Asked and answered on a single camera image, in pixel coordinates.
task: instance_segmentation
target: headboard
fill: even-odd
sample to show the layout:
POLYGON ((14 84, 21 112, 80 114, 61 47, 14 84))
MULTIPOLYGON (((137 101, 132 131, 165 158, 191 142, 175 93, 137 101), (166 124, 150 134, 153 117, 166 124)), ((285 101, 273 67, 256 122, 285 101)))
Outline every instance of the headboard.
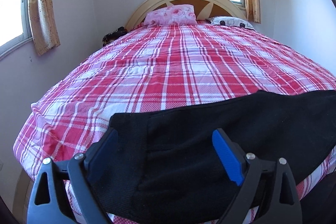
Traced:
POLYGON ((213 16, 232 16, 246 20, 243 12, 229 0, 146 0, 131 16, 126 29, 130 31, 143 22, 148 12, 179 4, 193 5, 197 20, 213 16))

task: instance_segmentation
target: mattress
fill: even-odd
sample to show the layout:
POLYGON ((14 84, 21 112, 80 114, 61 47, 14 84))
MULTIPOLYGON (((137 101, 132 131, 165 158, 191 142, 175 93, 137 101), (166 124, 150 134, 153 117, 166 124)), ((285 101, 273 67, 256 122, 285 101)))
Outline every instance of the mattress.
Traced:
MULTIPOLYGON (((148 112, 218 102, 257 90, 295 95, 336 89, 336 77, 292 48, 254 30, 213 26, 138 26, 95 52, 38 102, 13 150, 35 180, 42 160, 85 152, 117 112, 148 112)), ((300 199, 336 167, 336 148, 297 185, 300 199)), ((71 183, 66 190, 81 214, 71 183)), ((257 208, 246 216, 253 221, 257 208)), ((114 223, 132 223, 109 215, 114 223)))

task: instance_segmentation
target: blue gripper pad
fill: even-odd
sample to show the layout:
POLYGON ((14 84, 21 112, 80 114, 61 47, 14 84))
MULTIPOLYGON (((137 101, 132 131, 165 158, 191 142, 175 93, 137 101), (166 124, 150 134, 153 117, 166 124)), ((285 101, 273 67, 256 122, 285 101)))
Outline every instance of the blue gripper pad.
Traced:
POLYGON ((243 173, 245 160, 243 156, 239 154, 233 142, 231 142, 222 129, 217 129, 212 133, 212 145, 230 180, 241 186, 245 179, 243 173))

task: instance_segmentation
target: bed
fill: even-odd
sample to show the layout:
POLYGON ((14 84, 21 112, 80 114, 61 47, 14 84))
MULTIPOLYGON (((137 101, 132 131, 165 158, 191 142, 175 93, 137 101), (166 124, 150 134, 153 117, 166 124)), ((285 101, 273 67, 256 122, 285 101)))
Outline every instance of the bed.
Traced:
MULTIPOLYGON (((13 150, 34 180, 42 160, 68 160, 97 142, 117 112, 148 112, 204 104, 266 90, 296 95, 336 89, 336 77, 290 47, 254 30, 213 26, 213 16, 245 19, 229 0, 147 0, 127 35, 98 50, 38 102, 13 150), (144 26, 148 12, 194 6, 197 25, 144 26)), ((336 148, 297 185, 300 199, 336 167, 336 148)), ((66 190, 80 214, 71 184, 66 190)), ((244 223, 253 221, 256 208, 244 223)), ((110 214, 114 223, 132 223, 110 214)))

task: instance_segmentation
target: pillow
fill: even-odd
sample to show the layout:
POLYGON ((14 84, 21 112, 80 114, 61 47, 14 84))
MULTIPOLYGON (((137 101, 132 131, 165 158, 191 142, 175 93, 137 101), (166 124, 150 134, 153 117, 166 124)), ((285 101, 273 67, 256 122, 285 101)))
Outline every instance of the pillow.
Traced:
POLYGON ((173 5, 149 12, 144 25, 196 25, 194 7, 189 4, 173 5))
POLYGON ((210 17, 207 18, 207 21, 210 22, 211 25, 236 26, 254 30, 251 23, 237 17, 210 17))

